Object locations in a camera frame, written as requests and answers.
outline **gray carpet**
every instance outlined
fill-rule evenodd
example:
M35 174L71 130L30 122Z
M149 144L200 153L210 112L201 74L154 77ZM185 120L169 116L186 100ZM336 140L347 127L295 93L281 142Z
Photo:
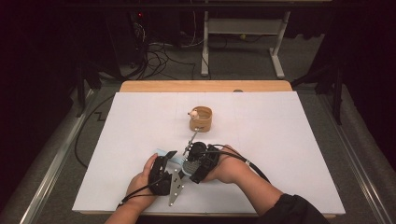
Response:
M285 39L279 52L279 57L286 80L294 80L307 72L318 50L320 41L321 38L311 38L310 40L304 40L300 37ZM227 45L225 45L221 37L214 37L209 44L212 47L209 54L210 77L212 79L276 79L271 59L266 51L274 43L275 39L273 37L263 37L252 43L228 40ZM151 49L155 51L155 49L161 49L161 46L151 47ZM209 77L200 76L200 55L200 47L184 49L166 47L166 52L162 50L161 58L170 58L171 60L167 61L161 73L148 79L209 79ZM154 59L150 61L150 65L155 66L161 63L158 58L151 56ZM122 67L124 74L128 74L131 71L132 69L129 66ZM146 75L148 76L152 72L158 71L155 71L154 68L148 69ZM118 91L119 87L120 83L104 81L104 87L95 94L96 97L92 99L92 106L90 106L87 114L90 114L97 105ZM368 203L364 191L362 191L361 182L358 181L352 168L353 164L348 159L345 144L332 124L328 108L323 104L322 97L315 94L313 87L314 85L312 84L302 85L296 90L299 93L305 114L308 117L346 209L345 215L333 218L330 222L340 224L381 223L378 222L378 216ZM104 126L103 119L106 117L110 106L111 99L95 110L95 112L101 112L101 114L92 114L82 129L78 139L78 155L85 164L89 163L97 139ZM0 216L0 223L13 224L21 222L22 216L30 201L32 201L58 148L64 142L64 138L69 135L72 124L76 121L75 115L77 111L78 104L72 108L67 118L64 119L64 122L59 126L35 160L28 174L12 196L12 200ZM356 154L359 156L373 185L378 190L390 217L396 220L394 212L396 211L396 175L365 128L364 122L361 120L359 113L357 113L346 89L343 91L342 121L342 128L350 145L356 150ZM105 222L108 215L82 215L71 211L85 171L85 168L76 159L74 144L72 144L64 167L42 210L39 211L35 223ZM252 221L254 221L253 218L239 217L141 217L138 223L247 223Z

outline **brown container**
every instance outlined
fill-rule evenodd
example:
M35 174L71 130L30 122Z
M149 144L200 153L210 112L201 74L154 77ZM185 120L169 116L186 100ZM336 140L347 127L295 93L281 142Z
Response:
M206 106L196 106L194 109L197 110L199 118L190 119L190 129L195 132L195 129L199 128L199 133L209 132L212 125L212 110Z

